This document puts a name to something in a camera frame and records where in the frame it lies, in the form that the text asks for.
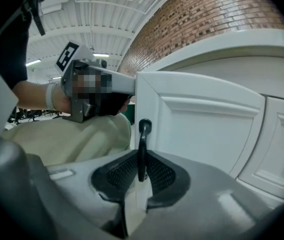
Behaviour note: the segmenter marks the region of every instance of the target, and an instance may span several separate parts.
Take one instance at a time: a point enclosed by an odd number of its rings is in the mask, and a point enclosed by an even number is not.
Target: brick wall
[[[270,0],[168,0],[144,25],[119,72],[134,76],[176,50],[230,31],[283,29]]]

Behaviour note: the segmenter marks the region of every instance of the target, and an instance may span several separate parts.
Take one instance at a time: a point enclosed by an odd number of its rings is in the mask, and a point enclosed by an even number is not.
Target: black lever
[[[138,180],[140,182],[143,182],[145,179],[147,158],[146,140],[147,135],[151,132],[151,130],[152,122],[148,119],[142,119],[139,123],[139,131],[141,133],[141,138],[137,152]]]

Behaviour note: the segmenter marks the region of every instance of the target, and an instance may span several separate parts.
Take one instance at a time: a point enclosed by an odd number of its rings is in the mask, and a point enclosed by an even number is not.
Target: white ceiling
[[[117,70],[132,41],[166,0],[45,0],[41,36],[34,22],[29,29],[27,62],[31,82],[48,82],[59,76],[54,64],[69,40],[109,54],[110,70]]]

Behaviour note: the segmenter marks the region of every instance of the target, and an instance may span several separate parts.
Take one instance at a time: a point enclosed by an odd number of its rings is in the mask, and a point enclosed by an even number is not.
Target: black sleeve
[[[0,35],[0,75],[11,89],[27,80],[26,47],[31,19],[29,12],[18,15]]]

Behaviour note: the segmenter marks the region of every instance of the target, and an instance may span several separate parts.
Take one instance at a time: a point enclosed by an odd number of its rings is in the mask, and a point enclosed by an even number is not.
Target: person's arm
[[[18,98],[17,106],[22,109],[45,110],[46,89],[48,84],[37,84],[28,81],[18,82],[12,91]],[[56,86],[52,94],[54,108],[64,113],[71,113],[70,99],[64,94],[60,85]]]

